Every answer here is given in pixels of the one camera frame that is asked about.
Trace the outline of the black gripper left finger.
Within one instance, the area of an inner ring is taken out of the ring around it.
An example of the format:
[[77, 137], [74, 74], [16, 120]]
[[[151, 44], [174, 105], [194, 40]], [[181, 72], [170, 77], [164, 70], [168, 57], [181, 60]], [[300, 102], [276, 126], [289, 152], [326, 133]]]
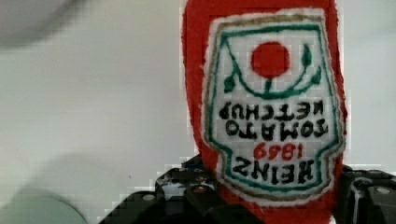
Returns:
[[263, 224], [240, 203], [227, 203], [197, 155], [161, 175], [155, 190], [129, 195], [99, 224]]

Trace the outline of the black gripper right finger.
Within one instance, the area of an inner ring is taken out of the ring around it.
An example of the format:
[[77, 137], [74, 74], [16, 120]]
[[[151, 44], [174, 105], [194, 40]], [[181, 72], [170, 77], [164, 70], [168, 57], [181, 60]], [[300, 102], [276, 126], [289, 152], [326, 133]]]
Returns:
[[346, 166], [337, 190], [336, 224], [396, 224], [394, 175]]

